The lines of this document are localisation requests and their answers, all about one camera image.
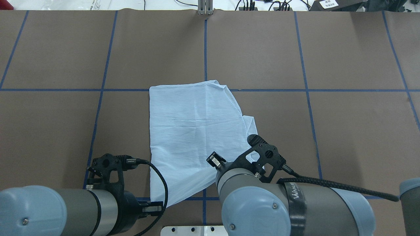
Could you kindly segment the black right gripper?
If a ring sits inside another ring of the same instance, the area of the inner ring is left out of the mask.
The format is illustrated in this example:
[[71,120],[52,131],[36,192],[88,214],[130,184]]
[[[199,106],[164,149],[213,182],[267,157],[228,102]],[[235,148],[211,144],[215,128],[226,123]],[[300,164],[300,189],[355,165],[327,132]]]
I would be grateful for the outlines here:
[[207,158],[206,161],[217,171],[216,179],[220,179],[228,171],[235,169],[236,166],[233,162],[227,162],[221,157],[216,151],[213,151]]

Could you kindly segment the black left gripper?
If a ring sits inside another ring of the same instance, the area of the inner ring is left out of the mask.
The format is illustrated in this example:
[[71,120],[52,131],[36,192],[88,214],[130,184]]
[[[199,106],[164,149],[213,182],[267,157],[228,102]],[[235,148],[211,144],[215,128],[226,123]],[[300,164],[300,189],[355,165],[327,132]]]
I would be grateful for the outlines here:
[[117,202],[117,220],[115,223],[115,234],[130,230],[136,221],[147,216],[159,216],[163,214],[163,201],[141,201],[129,191],[115,193]]

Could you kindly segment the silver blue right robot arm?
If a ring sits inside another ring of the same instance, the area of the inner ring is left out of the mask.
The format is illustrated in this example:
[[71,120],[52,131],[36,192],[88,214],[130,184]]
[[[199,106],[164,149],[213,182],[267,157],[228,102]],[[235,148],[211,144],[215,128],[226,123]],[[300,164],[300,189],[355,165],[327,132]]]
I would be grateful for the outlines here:
[[374,235],[374,212],[361,193],[298,180],[263,183],[244,165],[228,170],[231,163],[215,152],[207,161],[217,170],[222,223],[230,236]]

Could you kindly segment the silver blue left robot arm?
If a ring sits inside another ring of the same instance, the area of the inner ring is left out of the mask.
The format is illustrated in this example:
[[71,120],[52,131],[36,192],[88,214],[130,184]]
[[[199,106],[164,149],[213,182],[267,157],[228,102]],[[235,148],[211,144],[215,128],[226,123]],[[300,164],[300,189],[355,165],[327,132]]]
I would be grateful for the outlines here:
[[13,187],[1,191],[2,236],[111,236],[147,216],[161,217],[162,201],[139,201],[102,189]]

